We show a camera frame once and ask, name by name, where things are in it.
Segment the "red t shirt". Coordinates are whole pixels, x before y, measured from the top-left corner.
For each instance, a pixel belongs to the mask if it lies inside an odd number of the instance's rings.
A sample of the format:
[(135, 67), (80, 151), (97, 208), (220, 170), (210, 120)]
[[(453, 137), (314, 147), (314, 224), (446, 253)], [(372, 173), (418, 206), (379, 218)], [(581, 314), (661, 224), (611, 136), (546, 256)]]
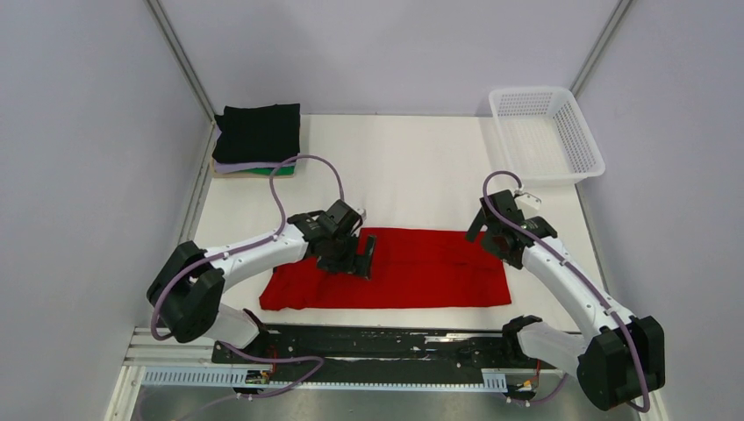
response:
[(464, 232), (364, 228), (376, 237), (368, 279), (330, 274), (314, 260), (274, 270), (263, 310), (486, 308), (512, 301), (501, 260)]

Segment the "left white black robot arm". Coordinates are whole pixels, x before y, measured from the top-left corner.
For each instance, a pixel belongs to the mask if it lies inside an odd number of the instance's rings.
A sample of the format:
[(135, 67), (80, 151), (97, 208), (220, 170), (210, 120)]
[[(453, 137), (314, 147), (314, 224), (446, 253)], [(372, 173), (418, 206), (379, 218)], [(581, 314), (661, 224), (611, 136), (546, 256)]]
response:
[(247, 310), (222, 302), (224, 293), (282, 265), (314, 260), (330, 274), (369, 279), (376, 236), (363, 237), (362, 210), (337, 200), (328, 210), (285, 218), (275, 232), (204, 249), (192, 240), (177, 246), (147, 290), (168, 336), (185, 344), (206, 337), (234, 346), (248, 362), (268, 353), (268, 338)]

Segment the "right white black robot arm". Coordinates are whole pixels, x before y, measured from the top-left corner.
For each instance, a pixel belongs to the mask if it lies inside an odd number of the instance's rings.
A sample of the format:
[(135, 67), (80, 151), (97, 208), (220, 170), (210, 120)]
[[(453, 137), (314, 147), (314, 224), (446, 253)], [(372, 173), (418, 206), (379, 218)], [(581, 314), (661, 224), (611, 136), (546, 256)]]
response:
[(482, 196), (466, 239), (517, 270), (536, 277), (574, 321), (578, 332), (555, 329), (524, 315), (503, 326), (501, 354), (513, 366), (541, 360), (577, 379), (600, 410), (648, 395), (666, 383), (665, 333), (653, 317), (639, 318), (601, 291), (575, 263), (555, 228), (528, 218), (510, 190)]

